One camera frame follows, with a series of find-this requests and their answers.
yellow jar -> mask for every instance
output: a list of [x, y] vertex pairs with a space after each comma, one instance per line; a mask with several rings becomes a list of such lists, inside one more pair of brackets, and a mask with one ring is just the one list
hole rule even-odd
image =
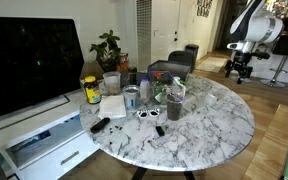
[[101, 102], [101, 94], [94, 76], [87, 76], [84, 83], [84, 89], [87, 97], [87, 102], [97, 104]]

hardwood floor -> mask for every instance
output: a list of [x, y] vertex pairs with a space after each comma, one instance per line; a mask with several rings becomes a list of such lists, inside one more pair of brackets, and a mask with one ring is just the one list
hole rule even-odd
[[[208, 56], [230, 58], [225, 52], [209, 53]], [[199, 60], [196, 66], [206, 57]], [[254, 153], [256, 152], [265, 132], [270, 125], [274, 114], [280, 104], [288, 106], [288, 84], [285, 88], [272, 88], [259, 82], [257, 78], [250, 78], [250, 83], [236, 84], [229, 78], [224, 78], [224, 69], [219, 73], [203, 72], [194, 70], [196, 75], [214, 80], [241, 96], [251, 108], [254, 117], [256, 129], [254, 137], [249, 146], [231, 161], [222, 165], [195, 171], [194, 176], [197, 180], [238, 180], [242, 179], [248, 168]], [[61, 179], [68, 180], [125, 180], [131, 179], [136, 171], [136, 167], [119, 161], [102, 151], [97, 151], [91, 157], [83, 161]], [[143, 179], [152, 180], [180, 180], [185, 179], [180, 172], [161, 172], [148, 170]]]

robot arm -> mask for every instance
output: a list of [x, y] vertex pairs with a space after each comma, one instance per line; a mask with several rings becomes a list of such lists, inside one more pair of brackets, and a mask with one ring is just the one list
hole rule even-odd
[[225, 68], [228, 77], [232, 70], [237, 70], [240, 79], [248, 78], [252, 68], [247, 64], [252, 56], [268, 58], [268, 54], [257, 52], [261, 43], [274, 41], [282, 32], [283, 22], [274, 17], [267, 17], [260, 13], [265, 0], [253, 0], [246, 10], [234, 21], [230, 33], [237, 43], [227, 45], [228, 49], [235, 51], [233, 62], [229, 61]]

sunglasses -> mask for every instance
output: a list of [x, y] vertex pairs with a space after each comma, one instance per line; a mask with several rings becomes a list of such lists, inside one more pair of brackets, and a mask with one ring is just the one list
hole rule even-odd
[[138, 117], [146, 118], [147, 116], [157, 117], [160, 115], [160, 109], [152, 109], [152, 110], [141, 110], [136, 112]]

potted plant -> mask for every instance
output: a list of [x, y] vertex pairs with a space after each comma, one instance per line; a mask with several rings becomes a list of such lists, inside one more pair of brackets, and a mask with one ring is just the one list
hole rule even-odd
[[96, 51], [96, 60], [104, 72], [116, 71], [116, 65], [120, 63], [121, 48], [118, 47], [118, 36], [113, 35], [113, 30], [99, 36], [104, 39], [100, 44], [92, 44], [90, 52]]

